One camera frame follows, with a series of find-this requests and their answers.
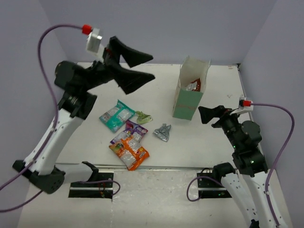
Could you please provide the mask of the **red chips bag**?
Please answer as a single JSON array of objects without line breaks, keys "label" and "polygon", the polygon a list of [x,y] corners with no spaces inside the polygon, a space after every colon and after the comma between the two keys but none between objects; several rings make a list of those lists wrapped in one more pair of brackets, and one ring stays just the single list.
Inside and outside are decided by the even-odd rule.
[{"label": "red chips bag", "polygon": [[201,89],[201,79],[195,79],[186,86],[186,91],[200,92]]}]

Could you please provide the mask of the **orange snack packet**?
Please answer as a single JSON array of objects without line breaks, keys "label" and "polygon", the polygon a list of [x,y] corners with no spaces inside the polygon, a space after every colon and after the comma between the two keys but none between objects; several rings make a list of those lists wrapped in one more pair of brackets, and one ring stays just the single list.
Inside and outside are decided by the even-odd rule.
[{"label": "orange snack packet", "polygon": [[148,151],[132,135],[109,145],[109,149],[120,158],[129,171],[136,170],[150,157]]}]

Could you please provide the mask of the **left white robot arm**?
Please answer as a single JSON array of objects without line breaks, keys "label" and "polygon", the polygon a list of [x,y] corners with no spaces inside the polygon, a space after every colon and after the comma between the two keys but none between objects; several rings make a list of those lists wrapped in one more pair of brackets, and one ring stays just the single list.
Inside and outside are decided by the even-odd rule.
[{"label": "left white robot arm", "polygon": [[133,67],[149,62],[153,56],[126,46],[111,37],[102,59],[89,67],[69,61],[60,62],[55,85],[64,90],[56,103],[56,115],[33,152],[13,163],[13,169],[42,192],[52,194],[65,183],[80,182],[87,186],[98,183],[98,169],[89,162],[61,165],[57,159],[74,131],[86,120],[96,102],[90,90],[115,81],[125,94],[130,94],[152,81],[154,75],[134,71]]}]

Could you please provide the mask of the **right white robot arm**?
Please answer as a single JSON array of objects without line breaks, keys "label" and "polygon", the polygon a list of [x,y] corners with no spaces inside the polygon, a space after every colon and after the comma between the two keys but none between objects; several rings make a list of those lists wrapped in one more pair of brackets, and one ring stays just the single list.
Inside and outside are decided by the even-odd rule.
[{"label": "right white robot arm", "polygon": [[270,187],[273,170],[268,168],[258,147],[262,140],[260,127],[253,121],[238,121],[240,115],[252,112],[253,107],[251,101],[240,100],[237,109],[222,105],[198,108],[203,124],[218,118],[211,126],[222,129],[234,149],[233,164],[214,166],[211,180],[214,185],[226,188],[248,227],[286,228]]}]

